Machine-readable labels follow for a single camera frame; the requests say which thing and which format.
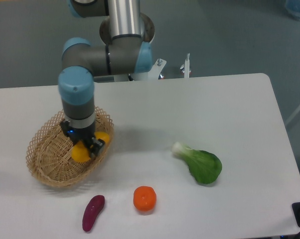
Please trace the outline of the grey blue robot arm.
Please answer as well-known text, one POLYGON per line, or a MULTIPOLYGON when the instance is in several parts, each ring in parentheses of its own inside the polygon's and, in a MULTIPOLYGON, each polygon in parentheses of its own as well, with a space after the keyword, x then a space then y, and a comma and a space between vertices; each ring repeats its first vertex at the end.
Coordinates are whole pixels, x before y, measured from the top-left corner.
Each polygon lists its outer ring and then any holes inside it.
POLYGON ((70 0, 76 17, 108 16, 111 43, 93 47, 80 37, 67 40, 58 76, 64 120, 60 126, 74 147, 72 158, 85 162, 99 155, 109 143, 95 130, 94 78, 145 73, 152 68, 152 50, 143 41, 140 3, 137 0, 70 0))

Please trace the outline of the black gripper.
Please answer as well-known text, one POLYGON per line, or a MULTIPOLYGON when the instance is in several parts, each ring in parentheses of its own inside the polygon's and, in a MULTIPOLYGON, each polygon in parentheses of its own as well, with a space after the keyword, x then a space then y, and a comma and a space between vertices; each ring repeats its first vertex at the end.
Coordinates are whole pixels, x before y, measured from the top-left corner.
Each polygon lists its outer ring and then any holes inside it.
POLYGON ((64 119, 59 125, 63 134, 70 138, 73 145, 76 145, 79 142, 84 144, 88 149, 91 158, 98 157, 103 151, 106 142, 100 138, 95 138, 95 123, 92 123, 85 128, 74 128, 70 126, 69 121, 64 119))

